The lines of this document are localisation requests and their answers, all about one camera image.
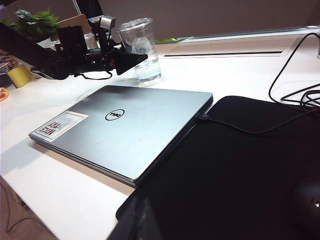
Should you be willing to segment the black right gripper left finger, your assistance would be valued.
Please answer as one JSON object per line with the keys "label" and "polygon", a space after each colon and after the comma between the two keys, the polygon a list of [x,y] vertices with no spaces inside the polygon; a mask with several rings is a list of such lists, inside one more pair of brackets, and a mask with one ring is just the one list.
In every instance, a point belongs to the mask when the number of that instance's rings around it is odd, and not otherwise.
{"label": "black right gripper left finger", "polygon": [[133,198],[109,235],[109,240],[161,240],[162,234],[148,199]]}

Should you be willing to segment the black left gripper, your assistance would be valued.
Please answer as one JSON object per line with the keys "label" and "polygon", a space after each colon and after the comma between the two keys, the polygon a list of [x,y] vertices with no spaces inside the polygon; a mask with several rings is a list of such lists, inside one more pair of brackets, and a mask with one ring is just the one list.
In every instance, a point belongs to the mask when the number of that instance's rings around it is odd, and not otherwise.
{"label": "black left gripper", "polygon": [[134,54],[131,41],[121,41],[123,51],[110,43],[111,31],[100,27],[98,36],[100,47],[88,49],[83,29],[80,25],[60,28],[58,31],[60,44],[55,46],[57,59],[53,62],[53,77],[67,78],[81,76],[85,73],[106,72],[108,78],[116,70],[122,75],[136,65],[148,59],[147,54]]}

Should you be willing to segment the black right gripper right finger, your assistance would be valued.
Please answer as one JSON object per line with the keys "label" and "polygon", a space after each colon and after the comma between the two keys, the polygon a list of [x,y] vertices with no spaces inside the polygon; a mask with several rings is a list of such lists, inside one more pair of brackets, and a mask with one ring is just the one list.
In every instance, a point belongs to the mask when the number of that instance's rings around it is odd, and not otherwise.
{"label": "black right gripper right finger", "polygon": [[299,224],[317,240],[320,239],[320,181],[303,180],[293,193],[294,209]]}

